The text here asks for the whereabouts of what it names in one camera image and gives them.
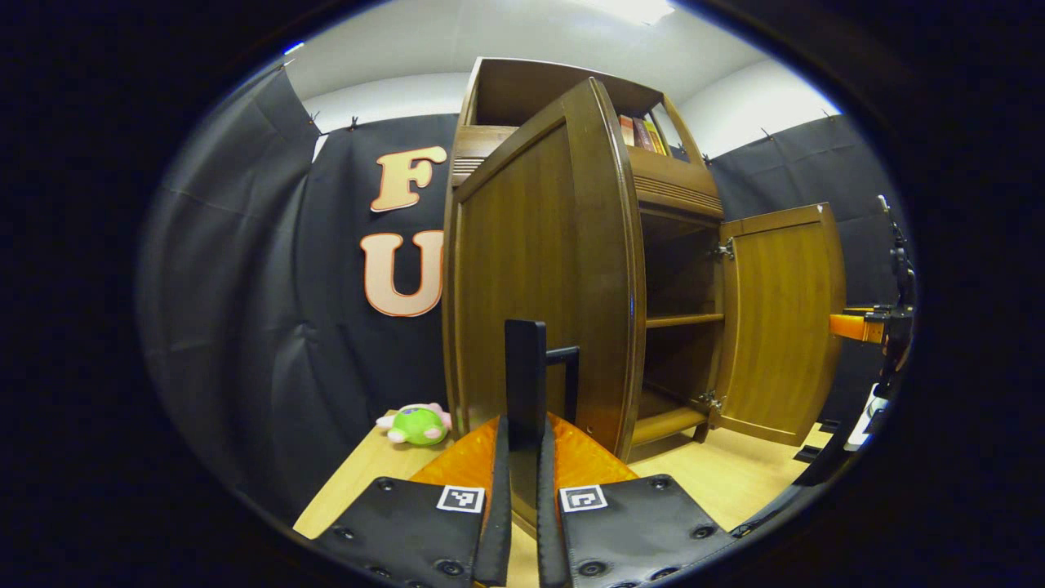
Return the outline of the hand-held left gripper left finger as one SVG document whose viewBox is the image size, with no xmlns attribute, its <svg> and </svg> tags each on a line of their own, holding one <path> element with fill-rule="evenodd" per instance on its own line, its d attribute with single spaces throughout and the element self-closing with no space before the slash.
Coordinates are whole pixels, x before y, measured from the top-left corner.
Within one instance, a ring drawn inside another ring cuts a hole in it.
<svg viewBox="0 0 1045 588">
<path fill-rule="evenodd" d="M 426 447 L 373 430 L 314 495 L 314 546 L 356 586 L 503 586 L 511 530 L 504 416 Z"/>
</svg>

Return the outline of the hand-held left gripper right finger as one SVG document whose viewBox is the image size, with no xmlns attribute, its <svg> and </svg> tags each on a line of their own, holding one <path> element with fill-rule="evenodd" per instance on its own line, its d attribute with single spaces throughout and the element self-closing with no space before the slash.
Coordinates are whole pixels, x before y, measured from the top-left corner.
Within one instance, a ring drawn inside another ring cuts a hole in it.
<svg viewBox="0 0 1045 588">
<path fill-rule="evenodd" d="M 539 444 L 536 514 L 542 587 L 660 587 L 736 542 L 681 483 L 635 475 L 553 414 Z"/>
</svg>

